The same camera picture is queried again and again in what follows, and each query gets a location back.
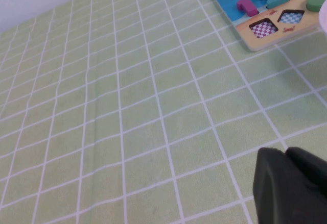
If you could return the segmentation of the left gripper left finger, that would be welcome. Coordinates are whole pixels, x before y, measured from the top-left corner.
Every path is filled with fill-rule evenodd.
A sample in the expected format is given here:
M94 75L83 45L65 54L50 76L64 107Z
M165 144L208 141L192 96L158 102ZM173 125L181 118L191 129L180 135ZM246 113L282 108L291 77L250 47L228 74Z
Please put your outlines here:
M285 152L258 150L253 180L258 222L326 223L326 198Z

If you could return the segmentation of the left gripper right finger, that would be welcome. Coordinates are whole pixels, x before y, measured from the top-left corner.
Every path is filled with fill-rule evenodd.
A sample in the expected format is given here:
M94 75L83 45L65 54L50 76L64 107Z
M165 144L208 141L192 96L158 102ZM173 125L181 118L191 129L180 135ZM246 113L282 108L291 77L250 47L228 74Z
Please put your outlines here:
M326 198L326 161L299 147L289 147L285 154Z

